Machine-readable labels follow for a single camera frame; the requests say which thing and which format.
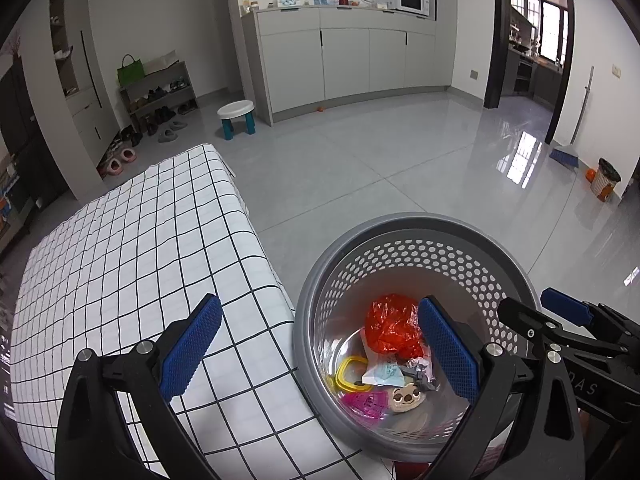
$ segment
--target broom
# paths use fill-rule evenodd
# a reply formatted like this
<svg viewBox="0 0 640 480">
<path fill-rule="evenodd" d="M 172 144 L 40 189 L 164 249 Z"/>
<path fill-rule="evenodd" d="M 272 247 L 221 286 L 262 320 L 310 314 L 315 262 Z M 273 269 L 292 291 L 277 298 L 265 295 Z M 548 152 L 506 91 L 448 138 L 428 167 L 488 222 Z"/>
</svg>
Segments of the broom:
<svg viewBox="0 0 640 480">
<path fill-rule="evenodd" d="M 589 94 L 591 92 L 591 81 L 593 80 L 593 66 L 591 67 L 591 74 L 589 76 L 589 85 L 585 86 L 586 92 L 584 94 L 584 101 L 582 102 L 582 110 L 580 110 L 580 117 L 578 118 L 578 123 L 575 125 L 574 136 L 571 138 L 571 142 L 568 146 L 558 146 L 551 151 L 549 157 L 553 160 L 557 160 L 560 164 L 564 164 L 565 166 L 569 166 L 571 168 L 578 168 L 580 166 L 580 162 L 578 161 L 578 153 L 574 148 L 575 137 L 578 136 L 578 130 L 580 129 L 580 123 L 582 122 L 582 117 L 584 116 L 584 111 L 587 107 L 587 99 L 589 98 Z"/>
</svg>

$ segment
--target silver bolt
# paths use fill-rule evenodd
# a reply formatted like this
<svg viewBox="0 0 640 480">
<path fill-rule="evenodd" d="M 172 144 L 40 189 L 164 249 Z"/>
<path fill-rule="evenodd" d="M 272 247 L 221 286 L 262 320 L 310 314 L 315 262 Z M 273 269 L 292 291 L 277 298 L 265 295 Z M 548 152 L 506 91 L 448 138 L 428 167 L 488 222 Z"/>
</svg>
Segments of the silver bolt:
<svg viewBox="0 0 640 480">
<path fill-rule="evenodd" d="M 494 357 L 498 357 L 498 355 L 502 355 L 502 347 L 498 345 L 498 343 L 489 343 L 486 346 L 486 351 L 489 352 Z"/>
<path fill-rule="evenodd" d="M 554 352 L 553 350 L 552 350 L 552 351 L 550 351 L 550 352 L 548 352 L 548 353 L 546 354 L 546 357 L 547 357 L 547 358 L 548 358 L 552 363 L 555 363 L 555 364 L 558 364 L 558 363 L 562 360 L 562 358 L 560 357 L 560 354 L 559 354 L 558 352 Z"/>
<path fill-rule="evenodd" d="M 139 354 L 148 354 L 154 349 L 154 344 L 151 341 L 140 341 L 136 345 L 136 352 Z"/>
<path fill-rule="evenodd" d="M 78 360 L 82 362 L 88 361 L 92 353 L 90 348 L 85 348 L 78 352 Z"/>
</svg>

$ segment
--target gray slipper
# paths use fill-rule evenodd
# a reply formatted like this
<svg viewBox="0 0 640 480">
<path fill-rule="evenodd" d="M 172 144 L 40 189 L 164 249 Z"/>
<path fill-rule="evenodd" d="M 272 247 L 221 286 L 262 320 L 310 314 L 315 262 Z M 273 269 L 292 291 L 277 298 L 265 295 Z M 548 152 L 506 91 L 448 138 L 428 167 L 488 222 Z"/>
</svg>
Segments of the gray slipper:
<svg viewBox="0 0 640 480">
<path fill-rule="evenodd" d="M 174 132 L 181 130 L 187 127 L 187 123 L 183 123 L 182 121 L 171 121 L 169 123 L 169 128 L 171 128 Z"/>
<path fill-rule="evenodd" d="M 171 130 L 165 130 L 164 134 L 158 135 L 158 142 L 171 142 L 177 138 L 177 134 L 174 134 Z"/>
</svg>

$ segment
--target grid pattern tablecloth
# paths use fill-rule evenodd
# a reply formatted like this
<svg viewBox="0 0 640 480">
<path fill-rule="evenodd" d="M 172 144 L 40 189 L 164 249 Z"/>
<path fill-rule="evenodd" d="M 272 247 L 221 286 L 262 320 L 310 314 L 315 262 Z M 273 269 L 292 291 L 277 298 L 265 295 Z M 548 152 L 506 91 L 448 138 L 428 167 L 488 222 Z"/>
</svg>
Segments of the grid pattern tablecloth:
<svg viewBox="0 0 640 480">
<path fill-rule="evenodd" d="M 171 406 L 223 479 L 388 479 L 391 465 L 328 433 L 305 398 L 293 315 L 230 173 L 198 146 L 152 166 L 62 223 L 31 253 L 17 301 L 12 391 L 27 455 L 54 477 L 58 413 L 75 355 L 129 351 L 205 293 L 223 323 Z M 129 431 L 164 473 L 130 398 Z"/>
</svg>

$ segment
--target pink slipper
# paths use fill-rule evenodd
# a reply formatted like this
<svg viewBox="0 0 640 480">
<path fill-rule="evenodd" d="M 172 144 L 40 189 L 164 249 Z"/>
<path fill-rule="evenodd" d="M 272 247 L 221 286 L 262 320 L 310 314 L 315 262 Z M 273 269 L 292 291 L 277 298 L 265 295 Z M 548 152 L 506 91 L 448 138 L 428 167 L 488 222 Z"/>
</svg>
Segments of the pink slipper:
<svg viewBox="0 0 640 480">
<path fill-rule="evenodd" d="M 123 162 L 129 164 L 130 162 L 136 160 L 138 156 L 136 155 L 136 152 L 134 152 L 131 148 L 125 148 L 120 152 L 120 158 Z"/>
<path fill-rule="evenodd" d="M 117 158 L 112 158 L 107 162 L 107 173 L 110 175 L 119 175 L 122 173 L 122 163 Z"/>
</svg>

